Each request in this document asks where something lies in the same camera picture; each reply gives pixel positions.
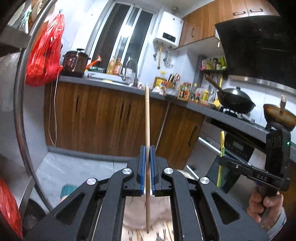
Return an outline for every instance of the human hand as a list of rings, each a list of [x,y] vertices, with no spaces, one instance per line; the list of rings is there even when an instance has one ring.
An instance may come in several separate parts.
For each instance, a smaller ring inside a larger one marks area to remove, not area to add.
[[[273,227],[281,214],[284,196],[277,192],[275,196],[264,198],[263,205],[269,207],[270,210],[268,215],[263,218],[259,216],[264,210],[262,199],[262,196],[259,194],[259,187],[256,186],[249,200],[247,214],[249,214],[257,223],[260,223],[262,228],[268,231]]]

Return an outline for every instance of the gray sleeve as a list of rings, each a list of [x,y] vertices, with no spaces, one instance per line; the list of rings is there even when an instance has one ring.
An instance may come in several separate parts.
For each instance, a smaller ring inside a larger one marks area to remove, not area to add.
[[[269,239],[272,240],[274,236],[281,230],[282,226],[285,224],[287,220],[285,209],[282,207],[281,208],[281,214],[279,215],[278,220],[274,224],[274,226],[267,231],[267,234],[269,236]]]

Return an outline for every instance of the window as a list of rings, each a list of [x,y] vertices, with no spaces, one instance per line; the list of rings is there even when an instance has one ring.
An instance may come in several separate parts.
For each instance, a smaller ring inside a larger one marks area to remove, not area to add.
[[[146,47],[144,44],[147,42],[152,20],[153,13],[142,8],[113,3],[105,17],[105,24],[101,26],[98,41],[92,47],[92,61],[100,55],[102,62],[97,63],[97,67],[105,69],[113,56],[115,61],[121,58],[123,67],[129,58],[139,62],[141,52]],[[134,64],[128,67],[135,71]]]

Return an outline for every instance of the electric pressure cooker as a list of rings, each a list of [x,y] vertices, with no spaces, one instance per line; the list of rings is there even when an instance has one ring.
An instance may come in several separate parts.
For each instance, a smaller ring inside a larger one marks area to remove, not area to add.
[[[68,51],[63,55],[63,70],[62,75],[82,77],[85,72],[85,67],[89,56],[82,52],[84,49],[77,49],[77,51]]]

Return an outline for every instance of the silver screw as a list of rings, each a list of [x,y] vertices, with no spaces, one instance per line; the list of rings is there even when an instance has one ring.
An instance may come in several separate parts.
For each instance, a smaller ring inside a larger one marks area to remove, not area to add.
[[[87,183],[88,185],[93,185],[93,184],[96,183],[96,179],[95,179],[95,178],[89,178],[89,179],[87,179],[86,183]]]
[[[202,184],[208,184],[210,182],[210,180],[207,177],[201,177],[200,178],[200,182]]]
[[[167,167],[167,168],[165,169],[165,173],[166,173],[166,174],[172,174],[173,172],[174,172],[174,170],[171,169],[171,168],[169,168],[169,167]]]
[[[132,170],[130,168],[125,168],[122,170],[123,174],[128,175],[131,174]]]

